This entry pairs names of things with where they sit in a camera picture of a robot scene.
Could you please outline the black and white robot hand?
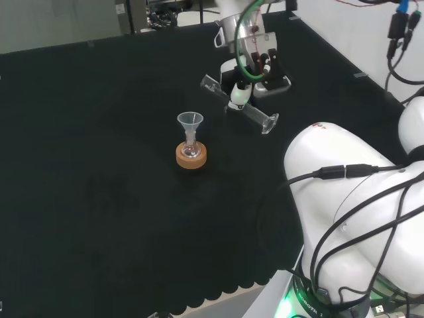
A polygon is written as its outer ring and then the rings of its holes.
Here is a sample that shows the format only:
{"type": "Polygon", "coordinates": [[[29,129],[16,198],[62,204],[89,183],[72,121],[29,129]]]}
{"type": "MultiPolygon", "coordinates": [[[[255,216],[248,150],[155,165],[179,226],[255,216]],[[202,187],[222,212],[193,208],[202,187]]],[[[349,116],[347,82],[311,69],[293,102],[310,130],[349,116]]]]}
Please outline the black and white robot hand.
{"type": "Polygon", "coordinates": [[[229,95],[228,107],[241,111],[250,98],[282,93],[292,86],[288,72],[278,58],[274,32],[239,40],[239,57],[221,65],[220,84],[229,95]]]}

